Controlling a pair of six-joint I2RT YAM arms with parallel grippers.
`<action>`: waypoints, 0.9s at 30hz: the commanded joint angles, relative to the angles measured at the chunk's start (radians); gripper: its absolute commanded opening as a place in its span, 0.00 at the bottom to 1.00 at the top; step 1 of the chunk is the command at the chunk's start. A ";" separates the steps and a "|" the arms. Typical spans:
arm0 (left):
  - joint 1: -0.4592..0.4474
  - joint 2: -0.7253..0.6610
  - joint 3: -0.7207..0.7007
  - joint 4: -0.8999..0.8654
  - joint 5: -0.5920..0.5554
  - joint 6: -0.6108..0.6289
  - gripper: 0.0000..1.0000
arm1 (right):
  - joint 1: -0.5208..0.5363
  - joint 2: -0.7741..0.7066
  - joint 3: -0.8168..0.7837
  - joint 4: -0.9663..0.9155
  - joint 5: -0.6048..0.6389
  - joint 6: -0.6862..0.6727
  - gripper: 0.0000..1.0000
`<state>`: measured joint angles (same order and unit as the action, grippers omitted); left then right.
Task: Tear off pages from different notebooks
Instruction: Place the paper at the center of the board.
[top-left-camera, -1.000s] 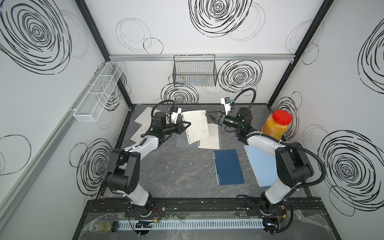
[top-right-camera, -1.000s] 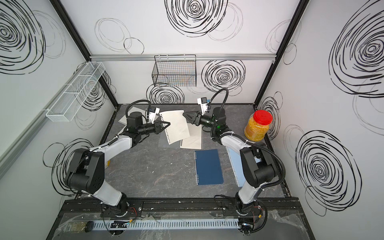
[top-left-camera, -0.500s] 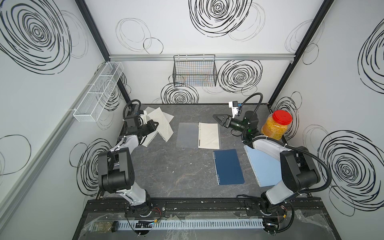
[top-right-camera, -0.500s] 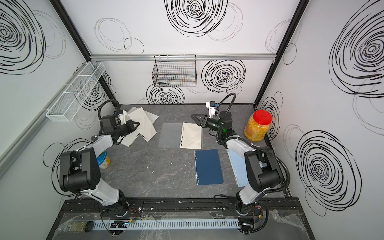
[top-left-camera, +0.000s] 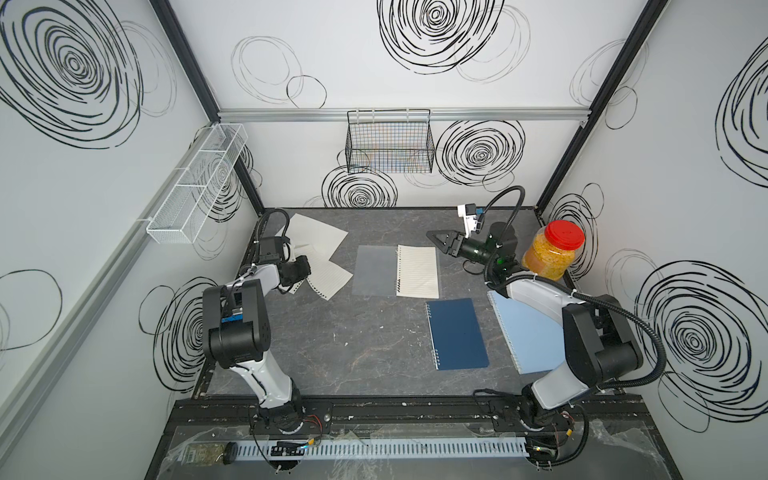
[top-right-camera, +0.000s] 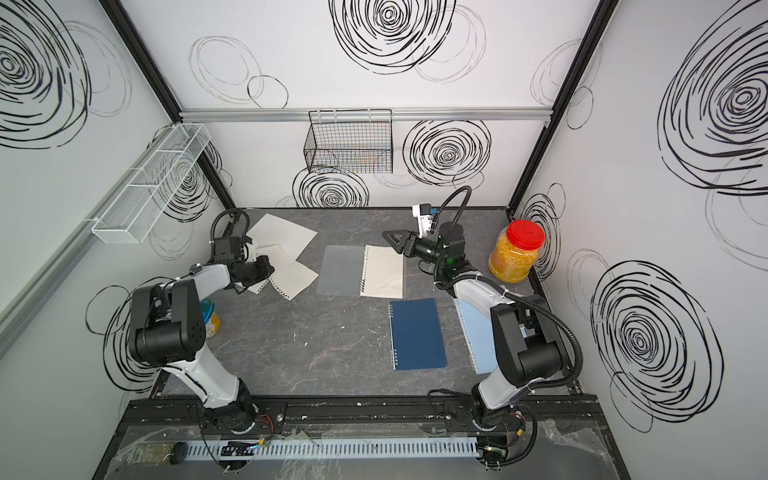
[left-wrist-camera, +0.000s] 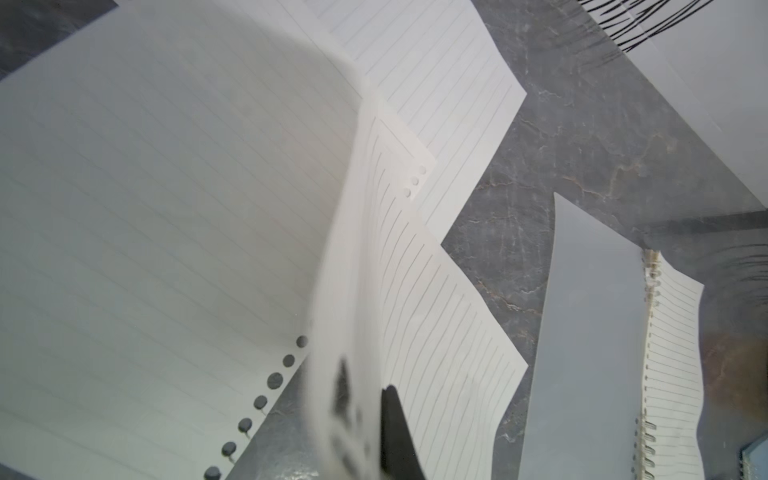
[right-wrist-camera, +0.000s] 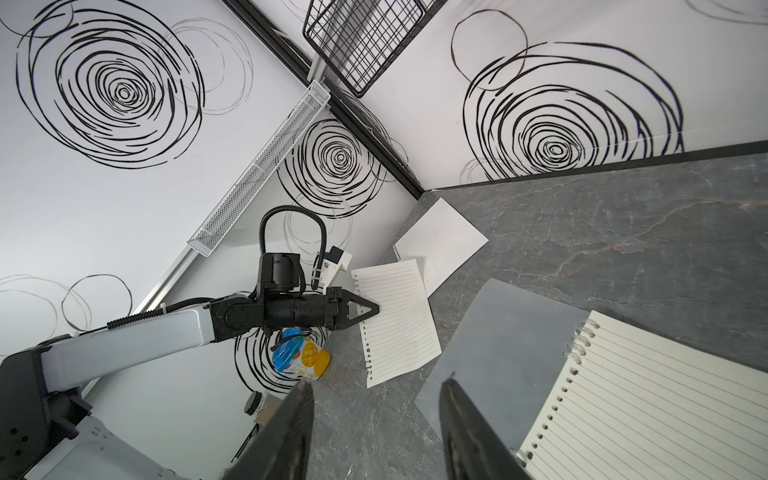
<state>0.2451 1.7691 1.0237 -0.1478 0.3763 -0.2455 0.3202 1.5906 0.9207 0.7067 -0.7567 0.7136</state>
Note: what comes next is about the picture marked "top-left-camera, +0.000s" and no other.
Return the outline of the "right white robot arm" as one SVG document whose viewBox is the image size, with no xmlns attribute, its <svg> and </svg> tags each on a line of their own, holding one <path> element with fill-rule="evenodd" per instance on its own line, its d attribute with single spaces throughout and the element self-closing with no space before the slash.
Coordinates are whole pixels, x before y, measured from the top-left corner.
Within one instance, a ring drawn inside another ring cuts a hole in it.
<svg viewBox="0 0 768 480">
<path fill-rule="evenodd" d="M 624 310 L 610 295 L 582 294 L 526 269 L 514 255 L 518 239 L 512 226 L 492 224 L 484 242 L 455 230 L 430 230 L 426 236 L 442 253 L 481 264 L 490 290 L 534 309 L 561 327 L 564 360 L 511 396 L 526 420 L 539 422 L 543 416 L 593 391 L 636 387 L 658 378 L 666 362 L 663 355 L 650 374 L 634 380 L 620 379 L 640 369 L 644 362 L 629 324 L 640 327 L 657 343 L 658 336 L 649 325 Z"/>
</svg>

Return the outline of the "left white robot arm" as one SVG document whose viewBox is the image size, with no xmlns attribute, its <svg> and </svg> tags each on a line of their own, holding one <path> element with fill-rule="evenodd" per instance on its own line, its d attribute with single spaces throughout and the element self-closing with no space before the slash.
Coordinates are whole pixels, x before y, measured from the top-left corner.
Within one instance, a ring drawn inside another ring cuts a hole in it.
<svg viewBox="0 0 768 480">
<path fill-rule="evenodd" d="M 270 351 L 266 295 L 290 289 L 311 273 L 309 260 L 291 260 L 286 235 L 255 241 L 256 252 L 238 277 L 202 295 L 203 352 L 207 360 L 237 373 L 256 397 L 257 413 L 283 431 L 302 426 L 304 408 L 294 380 Z"/>
</svg>

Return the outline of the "light blue spiral notebook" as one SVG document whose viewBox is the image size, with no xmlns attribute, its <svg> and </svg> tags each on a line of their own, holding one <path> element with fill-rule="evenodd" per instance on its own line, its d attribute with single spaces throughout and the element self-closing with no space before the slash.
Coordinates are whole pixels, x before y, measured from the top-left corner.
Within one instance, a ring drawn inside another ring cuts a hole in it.
<svg viewBox="0 0 768 480">
<path fill-rule="evenodd" d="M 549 372 L 565 361 L 562 326 L 534 308 L 487 293 L 517 371 L 522 374 Z"/>
</svg>

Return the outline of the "frosted cover white notebook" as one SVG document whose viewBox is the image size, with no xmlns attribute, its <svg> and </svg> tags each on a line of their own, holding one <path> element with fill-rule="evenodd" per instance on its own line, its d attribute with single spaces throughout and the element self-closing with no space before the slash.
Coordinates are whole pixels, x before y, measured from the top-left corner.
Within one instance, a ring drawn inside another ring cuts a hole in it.
<svg viewBox="0 0 768 480">
<path fill-rule="evenodd" d="M 367 297 L 438 299 L 436 249 L 406 245 L 360 246 L 352 292 Z"/>
</svg>

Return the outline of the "torn lined paper page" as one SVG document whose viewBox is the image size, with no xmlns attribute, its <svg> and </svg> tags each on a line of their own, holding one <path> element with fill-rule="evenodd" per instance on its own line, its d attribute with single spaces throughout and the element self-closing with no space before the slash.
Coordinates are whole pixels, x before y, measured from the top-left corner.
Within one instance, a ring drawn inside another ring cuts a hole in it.
<svg viewBox="0 0 768 480">
<path fill-rule="evenodd" d="M 287 230 L 293 256 L 314 251 L 323 260 L 333 256 L 347 235 L 347 231 L 301 214 L 291 217 Z"/>
</svg>

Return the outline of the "dark blue spiral notebook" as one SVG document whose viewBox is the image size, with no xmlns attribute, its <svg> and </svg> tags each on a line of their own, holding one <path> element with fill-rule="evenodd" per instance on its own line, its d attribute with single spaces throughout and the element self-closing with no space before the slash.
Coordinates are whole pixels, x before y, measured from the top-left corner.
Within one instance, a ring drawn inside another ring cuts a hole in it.
<svg viewBox="0 0 768 480">
<path fill-rule="evenodd" d="M 490 364 L 470 298 L 426 303 L 435 367 L 438 371 L 482 369 Z"/>
</svg>

